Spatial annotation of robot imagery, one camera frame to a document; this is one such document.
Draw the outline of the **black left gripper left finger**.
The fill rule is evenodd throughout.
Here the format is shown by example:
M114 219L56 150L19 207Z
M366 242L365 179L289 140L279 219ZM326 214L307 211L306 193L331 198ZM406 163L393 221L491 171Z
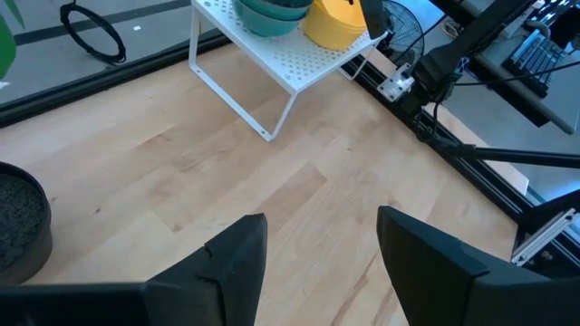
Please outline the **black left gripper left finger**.
M148 324L253 325L266 248L266 216L241 217L193 254L148 280Z

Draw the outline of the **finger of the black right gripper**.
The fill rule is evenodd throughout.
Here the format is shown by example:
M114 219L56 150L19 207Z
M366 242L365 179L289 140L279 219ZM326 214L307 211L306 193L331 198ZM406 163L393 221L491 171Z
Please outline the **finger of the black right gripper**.
M388 11L382 0L360 0L364 22L371 39L382 37L389 29Z

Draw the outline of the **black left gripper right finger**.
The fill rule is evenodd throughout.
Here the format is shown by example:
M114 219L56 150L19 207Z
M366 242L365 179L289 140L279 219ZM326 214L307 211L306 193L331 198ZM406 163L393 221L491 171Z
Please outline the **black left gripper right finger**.
M392 206L380 206L382 260L410 326L461 325L475 279L489 273L462 242Z

